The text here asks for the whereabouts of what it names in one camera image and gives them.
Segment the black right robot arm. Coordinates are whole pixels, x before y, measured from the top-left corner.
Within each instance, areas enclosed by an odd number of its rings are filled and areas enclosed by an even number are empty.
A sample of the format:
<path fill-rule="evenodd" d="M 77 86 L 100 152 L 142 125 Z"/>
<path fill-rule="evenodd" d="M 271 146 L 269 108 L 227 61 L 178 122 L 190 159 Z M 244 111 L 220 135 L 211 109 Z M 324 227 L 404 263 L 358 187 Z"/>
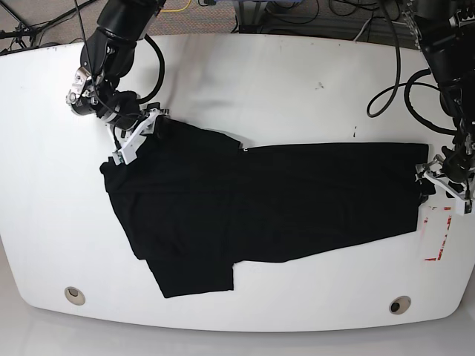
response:
<path fill-rule="evenodd" d="M 80 66 L 66 96 L 79 116 L 95 115 L 108 129 L 116 164 L 137 158 L 144 136 L 153 134 L 157 119 L 168 115 L 154 97 L 165 78 L 165 59 L 147 34 L 150 24 L 163 9 L 164 1 L 108 1 L 97 20 L 94 33 L 84 39 Z M 119 81 L 131 70 L 137 43 L 144 40 L 158 58 L 157 81 L 146 96 L 118 89 Z"/>

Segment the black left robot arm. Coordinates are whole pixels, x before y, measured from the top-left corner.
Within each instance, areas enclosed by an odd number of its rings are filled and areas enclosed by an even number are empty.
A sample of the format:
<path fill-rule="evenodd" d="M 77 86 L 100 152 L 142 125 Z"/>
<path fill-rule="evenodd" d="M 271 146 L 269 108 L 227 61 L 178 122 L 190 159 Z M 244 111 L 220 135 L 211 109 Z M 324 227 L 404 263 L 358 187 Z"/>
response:
<path fill-rule="evenodd" d="M 474 212 L 474 2 L 408 1 L 404 18 L 428 68 L 414 73 L 404 89 L 410 114 L 430 130 L 451 136 L 452 147 L 442 147 L 429 163 L 417 167 L 417 178 L 442 188 L 455 200 L 459 215 Z M 410 102 L 411 88 L 432 76 L 442 110 L 453 120 L 452 129 L 424 119 Z"/>

